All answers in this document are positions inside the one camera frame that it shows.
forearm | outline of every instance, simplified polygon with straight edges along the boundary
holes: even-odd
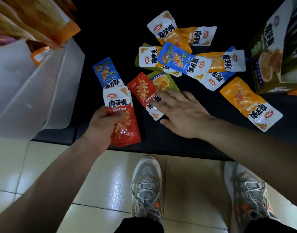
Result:
[[[297,206],[297,147],[216,119],[206,141],[244,165]]]
[[[99,155],[77,140],[0,215],[0,232],[56,232]]]

sneaker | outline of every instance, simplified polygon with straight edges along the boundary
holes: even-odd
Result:
[[[268,200],[266,184],[236,162],[225,162],[224,181],[232,199],[231,233],[244,233],[251,221],[271,218],[280,221]]]
[[[152,218],[163,225],[160,197],[162,171],[158,161],[145,156],[137,163],[131,182],[133,217]]]

hand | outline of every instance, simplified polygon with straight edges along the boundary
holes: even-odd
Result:
[[[87,131],[83,138],[96,147],[97,151],[102,154],[111,144],[111,134],[114,130],[115,123],[122,120],[124,113],[118,113],[107,116],[104,106],[101,106],[93,115]]]
[[[153,100],[152,105],[170,119],[162,119],[162,125],[179,136],[205,140],[209,123],[216,118],[190,92],[168,89],[166,93],[161,90],[156,90],[156,93],[162,102]]]

leg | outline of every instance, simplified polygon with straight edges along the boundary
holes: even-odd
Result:
[[[280,223],[268,200],[266,184],[236,162],[226,162],[224,181],[232,199],[231,233],[292,232]]]
[[[164,233],[160,203],[162,171],[155,158],[146,156],[140,159],[133,172],[131,193],[133,217],[123,219],[115,233]]]

green snack box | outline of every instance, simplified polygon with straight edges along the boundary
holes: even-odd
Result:
[[[142,46],[151,46],[147,43],[143,43]],[[182,75],[182,73],[180,71],[173,71],[171,72],[171,69],[167,66],[164,66],[164,67],[140,67],[139,65],[139,53],[137,54],[137,57],[135,58],[135,66],[139,67],[139,68],[142,68],[142,69],[147,69],[147,70],[153,70],[153,71],[159,71],[159,72],[165,72],[165,73],[168,73],[168,74],[171,74],[173,76],[176,76],[176,77],[180,77]]]
[[[164,72],[154,71],[147,75],[147,77],[156,85],[156,87],[160,90],[167,89],[175,89],[179,91],[178,86],[172,79],[172,77],[169,74],[166,74]]]
[[[297,0],[285,0],[249,43],[258,94],[297,88],[296,32]]]

